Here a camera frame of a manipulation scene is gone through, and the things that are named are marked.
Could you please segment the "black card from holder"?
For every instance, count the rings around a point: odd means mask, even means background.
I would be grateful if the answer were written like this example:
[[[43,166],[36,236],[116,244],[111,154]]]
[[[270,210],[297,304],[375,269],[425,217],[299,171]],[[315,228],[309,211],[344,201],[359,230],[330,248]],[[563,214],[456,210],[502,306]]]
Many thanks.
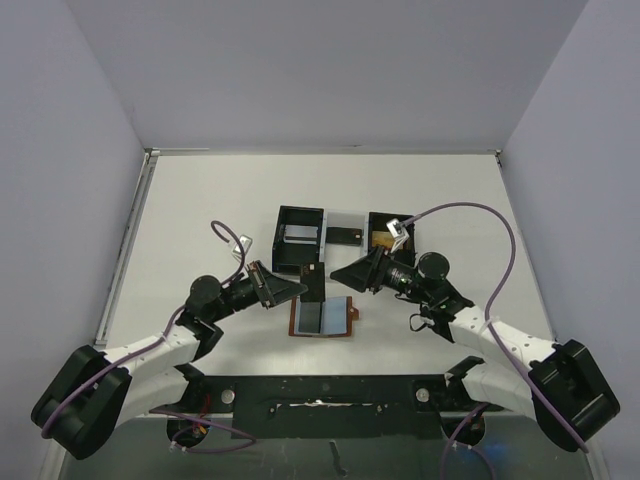
[[[307,288],[307,291],[300,296],[302,303],[324,302],[326,300],[324,263],[303,264],[300,268],[300,283]]]

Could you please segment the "black white three-bin tray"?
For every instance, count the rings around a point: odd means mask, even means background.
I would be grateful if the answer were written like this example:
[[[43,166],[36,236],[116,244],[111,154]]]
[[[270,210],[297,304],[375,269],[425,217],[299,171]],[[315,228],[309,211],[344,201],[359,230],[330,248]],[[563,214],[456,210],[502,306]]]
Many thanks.
[[[398,213],[282,205],[272,243],[272,269],[297,275],[302,265],[322,262],[331,272],[377,246],[391,248],[394,238],[387,224],[408,218]]]

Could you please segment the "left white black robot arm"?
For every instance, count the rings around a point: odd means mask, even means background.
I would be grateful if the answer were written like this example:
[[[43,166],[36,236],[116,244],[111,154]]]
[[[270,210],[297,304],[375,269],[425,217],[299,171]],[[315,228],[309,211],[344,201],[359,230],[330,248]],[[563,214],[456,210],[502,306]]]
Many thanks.
[[[204,395],[194,363],[221,340],[218,322],[254,305],[279,306],[307,290],[259,261],[228,285],[201,276],[162,332],[104,351],[91,345],[74,350],[37,400],[31,420],[43,438],[82,460],[117,427],[157,407],[193,410]]]

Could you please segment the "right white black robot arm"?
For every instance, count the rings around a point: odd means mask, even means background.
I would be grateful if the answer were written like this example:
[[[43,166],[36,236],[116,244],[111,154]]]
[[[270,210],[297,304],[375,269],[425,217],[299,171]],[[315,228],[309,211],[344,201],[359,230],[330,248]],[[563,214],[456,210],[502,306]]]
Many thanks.
[[[484,402],[519,413],[569,452],[619,414],[620,403],[586,346],[576,340],[555,343],[486,319],[448,281],[449,269],[436,252],[409,266],[377,247],[330,277],[360,293],[393,290],[418,305],[426,328],[476,351],[476,358],[447,373],[446,399],[456,408]]]

